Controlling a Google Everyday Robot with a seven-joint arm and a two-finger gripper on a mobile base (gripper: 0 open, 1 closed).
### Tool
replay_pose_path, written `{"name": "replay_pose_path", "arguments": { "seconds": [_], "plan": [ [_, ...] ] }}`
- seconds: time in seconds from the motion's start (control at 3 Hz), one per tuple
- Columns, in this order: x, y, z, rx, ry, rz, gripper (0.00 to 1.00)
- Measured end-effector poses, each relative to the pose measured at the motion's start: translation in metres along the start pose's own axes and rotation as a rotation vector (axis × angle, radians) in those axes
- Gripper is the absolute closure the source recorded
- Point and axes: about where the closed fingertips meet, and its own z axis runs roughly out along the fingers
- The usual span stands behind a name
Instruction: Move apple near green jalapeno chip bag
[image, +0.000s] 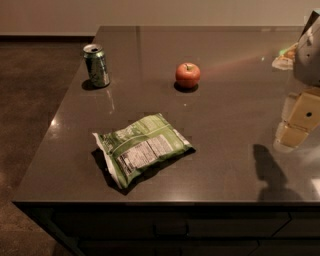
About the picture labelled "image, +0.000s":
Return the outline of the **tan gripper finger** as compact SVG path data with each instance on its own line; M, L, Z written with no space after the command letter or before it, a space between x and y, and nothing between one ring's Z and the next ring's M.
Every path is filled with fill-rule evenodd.
M320 125L320 88L312 87L301 93L289 93L285 99L274 148L291 152L300 146Z

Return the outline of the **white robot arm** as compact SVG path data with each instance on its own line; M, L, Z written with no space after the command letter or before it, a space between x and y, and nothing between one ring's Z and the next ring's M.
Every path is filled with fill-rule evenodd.
M284 101L273 146L280 152L299 147L320 125L320 10L313 10L296 43L281 50L272 62L279 70L292 70L304 89L290 92Z

